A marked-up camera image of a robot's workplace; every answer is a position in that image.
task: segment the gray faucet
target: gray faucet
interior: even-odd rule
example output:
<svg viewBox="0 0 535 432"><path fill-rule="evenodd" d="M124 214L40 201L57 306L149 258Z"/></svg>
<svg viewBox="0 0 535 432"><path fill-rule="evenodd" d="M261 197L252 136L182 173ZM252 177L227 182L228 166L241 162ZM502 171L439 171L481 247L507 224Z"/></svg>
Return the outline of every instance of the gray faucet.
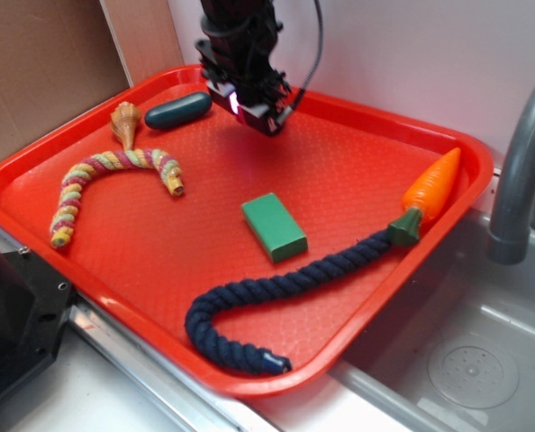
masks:
<svg viewBox="0 0 535 432"><path fill-rule="evenodd" d="M530 227L535 229L535 88L503 163L488 228L488 257L504 265L520 263Z"/></svg>

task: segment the stainless steel sink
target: stainless steel sink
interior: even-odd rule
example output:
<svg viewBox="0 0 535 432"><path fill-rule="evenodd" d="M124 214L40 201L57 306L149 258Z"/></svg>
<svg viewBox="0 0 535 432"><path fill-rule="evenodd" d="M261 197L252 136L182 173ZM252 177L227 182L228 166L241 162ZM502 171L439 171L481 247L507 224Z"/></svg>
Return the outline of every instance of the stainless steel sink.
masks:
<svg viewBox="0 0 535 432"><path fill-rule="evenodd" d="M524 262L485 257L472 210L331 371L417 431L535 431L535 232Z"/></svg>

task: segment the white wall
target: white wall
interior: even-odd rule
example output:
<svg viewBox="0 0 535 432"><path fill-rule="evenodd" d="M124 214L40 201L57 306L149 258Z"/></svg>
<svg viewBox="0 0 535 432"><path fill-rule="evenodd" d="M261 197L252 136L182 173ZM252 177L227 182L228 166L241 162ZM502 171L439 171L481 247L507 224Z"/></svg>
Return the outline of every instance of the white wall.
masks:
<svg viewBox="0 0 535 432"><path fill-rule="evenodd" d="M168 0L185 63L202 8ZM463 131L500 166L535 86L535 0L321 0L322 63L312 90ZM315 53L310 0L275 0L272 65L299 86Z"/></svg>

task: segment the tray rim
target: tray rim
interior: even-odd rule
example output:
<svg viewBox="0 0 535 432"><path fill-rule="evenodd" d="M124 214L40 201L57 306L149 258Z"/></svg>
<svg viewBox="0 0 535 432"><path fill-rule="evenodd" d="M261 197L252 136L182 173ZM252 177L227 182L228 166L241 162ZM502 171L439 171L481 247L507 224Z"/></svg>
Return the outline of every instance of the tray rim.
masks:
<svg viewBox="0 0 535 432"><path fill-rule="evenodd" d="M153 95L154 89L163 90L168 88L171 81L176 85L191 84L195 79L203 82L199 65L173 67L160 72L139 83L135 87L125 90L117 96L99 104L96 108L57 128L41 139L34 141L31 145L1 162L0 185L10 184L14 178L36 166L37 164L28 164L26 162L26 159L30 160L30 162L38 160L36 157L30 159L28 156L31 154L37 154L39 151L42 151L42 149L45 149L45 151L48 152L49 150L46 146L50 145L52 145L54 149L62 149L70 145L71 142L62 142L65 140L58 139L64 134L77 131L78 134L86 136L87 133L89 133L89 123L94 123L90 120L93 116L109 115L109 113L124 100L138 103L150 95ZM323 115L321 107L324 105L332 105L335 109L335 115L332 117ZM353 340L365 325L373 319L379 309L381 309L372 308L371 305L378 305L378 303L383 305L389 301L400 286L412 275L417 267L419 257L425 258L443 240L448 231L461 219L461 217L463 217L471 205L476 201L477 197L486 189L493 174L493 161L487 147L479 140L462 132L311 91L306 92L303 103L299 105L298 111L350 127L355 126L352 123L349 123L351 118L349 115L356 115L359 118L363 116L363 118L380 119L379 127L382 126L382 123L384 125L389 125L390 128L392 128L390 131L398 131L398 133L402 133L407 139L411 140L412 142L405 142L409 145L414 145L414 142L419 144L418 140L422 139L422 145L418 147L440 154L460 145L462 151L466 151L466 155L462 157L462 160L469 158L470 161L476 161L477 166L463 166L469 177L469 185L467 189L430 227L422 241L416 245L402 259L402 261L400 261L395 270L380 285L378 285L367 300L360 305L354 315L350 317L336 335L334 335L330 343L320 352L316 353L310 362L294 369L290 373L267 378L252 377L251 379L226 373L222 369L211 365L207 360L196 353L196 351L186 349L181 342L176 340L175 337L171 337L166 330L158 326L157 323L154 323L141 314L138 316L138 314L135 313L135 310L121 304L111 304L110 308L106 309L105 305L102 305L101 303L99 304L102 309L105 309L106 313L112 315L120 322L131 322L132 319L134 322L133 326L123 325L126 325L131 331L140 335L140 337L144 338L166 358L177 363L189 374L194 376L194 378L211 386L216 391L228 393L235 397L247 398L278 394L290 390L299 384L307 383L320 374L323 374L349 344L345 341ZM366 127L358 127L357 129L368 131ZM401 140L401 137L398 136L388 136L386 134L382 134L382 136ZM448 146L442 146L442 140L448 142ZM14 219L11 215L8 215L2 209L0 209L0 227L24 245L32 248L35 252L40 254L60 272L65 271L65 268L69 268L69 260L65 255L48 247L47 244L43 244L44 242L40 238L32 235L24 229L18 220ZM89 276L90 277L86 276L82 278L77 274L67 274L67 277L72 280L75 286L92 280L93 276Z"/></svg>

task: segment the black cable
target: black cable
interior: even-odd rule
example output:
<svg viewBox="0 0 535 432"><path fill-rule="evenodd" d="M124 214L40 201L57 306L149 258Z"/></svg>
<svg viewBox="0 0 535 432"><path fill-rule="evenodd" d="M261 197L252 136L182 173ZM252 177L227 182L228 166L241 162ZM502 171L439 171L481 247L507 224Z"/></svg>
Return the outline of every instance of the black cable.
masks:
<svg viewBox="0 0 535 432"><path fill-rule="evenodd" d="M307 89L307 86L310 84L310 81L312 80L313 74L315 73L315 69L318 68L320 64L320 60L322 59L322 51L323 51L323 18L322 18L322 8L320 7L320 1L319 0L313 0L315 4L315 12L318 15L318 50L315 57L315 61L313 62L312 69L307 74L307 77L304 80L304 84L300 88L299 93L295 97L294 101L290 103L290 108L292 110L295 110L297 108L297 105L302 101L302 98L304 97L305 90Z"/></svg>

